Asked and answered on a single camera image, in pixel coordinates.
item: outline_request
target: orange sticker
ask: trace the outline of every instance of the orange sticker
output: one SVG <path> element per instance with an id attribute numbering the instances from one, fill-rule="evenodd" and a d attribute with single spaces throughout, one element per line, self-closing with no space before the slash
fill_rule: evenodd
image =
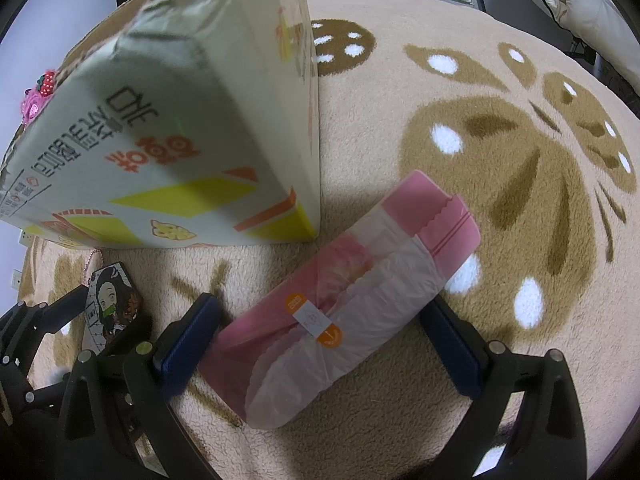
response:
<path id="1" fill-rule="evenodd" d="M 285 304 L 287 305 L 287 311 L 290 314 L 293 314 L 297 309 L 299 309 L 303 303 L 306 301 L 306 296 L 304 294 L 300 294 L 299 292 L 294 292 L 293 294 L 289 294 L 287 299 L 285 300 Z"/>
<path id="2" fill-rule="evenodd" d="M 342 330 L 335 326 L 334 323 L 331 323 L 316 339 L 322 346 L 335 348 L 342 342 Z"/>

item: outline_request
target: white bedding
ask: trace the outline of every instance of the white bedding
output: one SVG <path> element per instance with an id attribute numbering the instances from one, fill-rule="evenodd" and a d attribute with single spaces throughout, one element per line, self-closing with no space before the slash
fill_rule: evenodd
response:
<path id="1" fill-rule="evenodd" d="M 640 94 L 640 43 L 611 0 L 533 0 L 594 48 Z"/>

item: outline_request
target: anime character keychain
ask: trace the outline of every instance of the anime character keychain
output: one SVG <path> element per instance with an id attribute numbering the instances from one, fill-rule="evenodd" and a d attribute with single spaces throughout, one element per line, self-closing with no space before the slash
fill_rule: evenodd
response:
<path id="1" fill-rule="evenodd" d="M 142 297 L 122 263 L 96 270 L 89 280 L 84 319 L 97 351 L 124 330 L 138 314 Z"/>

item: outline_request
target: metal screw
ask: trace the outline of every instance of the metal screw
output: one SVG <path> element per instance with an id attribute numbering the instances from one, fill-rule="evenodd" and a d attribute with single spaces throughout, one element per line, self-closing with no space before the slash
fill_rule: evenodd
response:
<path id="1" fill-rule="evenodd" d="M 91 355 L 92 355 L 91 350 L 82 350 L 82 351 L 78 354 L 78 361 L 80 361 L 81 363 L 85 363 L 85 362 L 87 362 L 89 359 L 91 359 Z"/>
<path id="2" fill-rule="evenodd" d="M 507 347 L 501 341 L 489 341 L 489 350 L 496 355 L 504 354 Z"/>
<path id="3" fill-rule="evenodd" d="M 140 355 L 147 355 L 153 348 L 154 346 L 149 341 L 143 341 L 136 346 L 136 352 Z"/>
<path id="4" fill-rule="evenodd" d="M 564 355 L 557 348 L 549 350 L 549 357 L 551 357 L 556 363 L 561 363 L 564 359 Z"/>

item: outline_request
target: cardboard box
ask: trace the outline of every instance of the cardboard box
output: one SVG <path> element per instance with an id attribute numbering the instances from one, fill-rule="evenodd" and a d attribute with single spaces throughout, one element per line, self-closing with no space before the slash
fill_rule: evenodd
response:
<path id="1" fill-rule="evenodd" d="M 0 218 L 74 247 L 311 240 L 316 74 L 306 0 L 129 0 L 18 131 Z"/>

